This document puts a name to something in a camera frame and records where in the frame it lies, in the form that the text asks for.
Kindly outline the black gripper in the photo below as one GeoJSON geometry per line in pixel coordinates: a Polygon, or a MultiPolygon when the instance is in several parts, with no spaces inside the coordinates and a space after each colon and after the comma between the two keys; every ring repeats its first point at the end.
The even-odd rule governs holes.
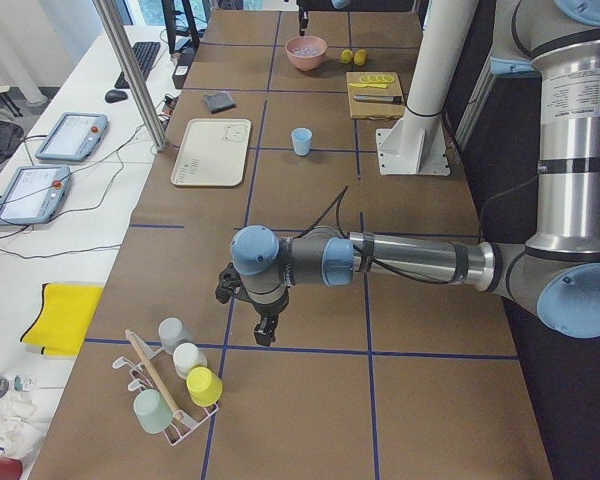
{"type": "Polygon", "coordinates": [[[246,294],[254,306],[255,311],[261,316],[254,327],[254,338],[258,345],[269,346],[276,341],[278,318],[289,304],[288,288],[279,285],[274,290],[257,293],[247,289],[246,294]]]}
{"type": "Polygon", "coordinates": [[[299,13],[299,35],[305,35],[309,23],[310,0],[296,0],[299,13]]]}

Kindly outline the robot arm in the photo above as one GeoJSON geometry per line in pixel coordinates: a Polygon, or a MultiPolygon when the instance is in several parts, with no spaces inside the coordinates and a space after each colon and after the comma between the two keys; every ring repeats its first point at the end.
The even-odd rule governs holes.
{"type": "Polygon", "coordinates": [[[254,306],[259,344],[274,341],[291,286],[346,285],[375,268],[471,284],[564,335],[600,336],[600,1],[500,1],[491,55],[496,75],[542,79],[535,234],[522,244],[473,246],[320,225],[286,238],[261,225],[243,228],[215,295],[254,306]]]}
{"type": "Polygon", "coordinates": [[[351,11],[351,12],[407,12],[414,5],[413,0],[296,0],[298,7],[298,33],[304,36],[312,11],[351,11]]]}

